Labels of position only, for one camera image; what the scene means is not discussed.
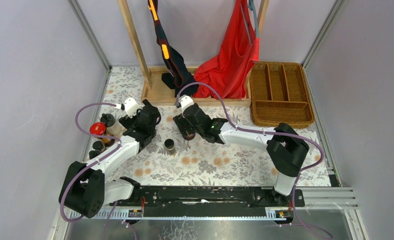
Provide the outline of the red lid sauce jar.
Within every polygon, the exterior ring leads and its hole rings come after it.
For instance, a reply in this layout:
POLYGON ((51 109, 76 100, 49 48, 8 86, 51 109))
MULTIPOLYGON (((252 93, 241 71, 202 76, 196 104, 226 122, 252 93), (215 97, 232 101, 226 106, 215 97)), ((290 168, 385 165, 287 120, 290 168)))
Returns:
POLYGON ((193 131, 187 131, 185 130, 184 133, 182 134, 182 137, 186 140, 186 141, 191 141, 195 138, 196 133, 193 131))

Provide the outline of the small black cap spice bottle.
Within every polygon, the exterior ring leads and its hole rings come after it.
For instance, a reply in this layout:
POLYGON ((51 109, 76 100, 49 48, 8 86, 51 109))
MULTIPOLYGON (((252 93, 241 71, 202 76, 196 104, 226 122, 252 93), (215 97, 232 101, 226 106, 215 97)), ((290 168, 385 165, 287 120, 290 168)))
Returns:
POLYGON ((168 155, 172 156, 176 154, 175 142, 173 139, 166 139, 163 145, 168 155))

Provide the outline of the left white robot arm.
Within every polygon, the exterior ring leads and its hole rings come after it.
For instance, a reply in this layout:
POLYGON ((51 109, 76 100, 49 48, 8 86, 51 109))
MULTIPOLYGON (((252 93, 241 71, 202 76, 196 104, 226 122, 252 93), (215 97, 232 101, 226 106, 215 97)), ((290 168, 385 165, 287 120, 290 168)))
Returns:
POLYGON ((79 213, 81 218, 93 218, 103 206, 129 199, 137 188, 131 180, 108 182, 107 178, 152 142, 161 114, 147 99, 137 103, 129 97, 112 107, 125 111, 126 130, 121 137, 114 136, 115 143, 103 153, 86 162, 74 161, 68 167, 58 200, 60 214, 67 222, 71 219, 65 208, 79 213))

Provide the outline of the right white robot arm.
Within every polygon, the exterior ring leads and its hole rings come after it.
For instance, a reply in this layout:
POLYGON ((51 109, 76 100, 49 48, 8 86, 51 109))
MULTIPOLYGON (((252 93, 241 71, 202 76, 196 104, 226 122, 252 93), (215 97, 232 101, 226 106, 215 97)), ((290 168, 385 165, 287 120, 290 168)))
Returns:
POLYGON ((176 103, 186 126, 212 144, 237 144, 267 152, 278 175, 274 192, 289 196, 309 152, 309 145, 286 123, 268 130, 233 126, 226 118, 210 118, 197 103, 176 103))

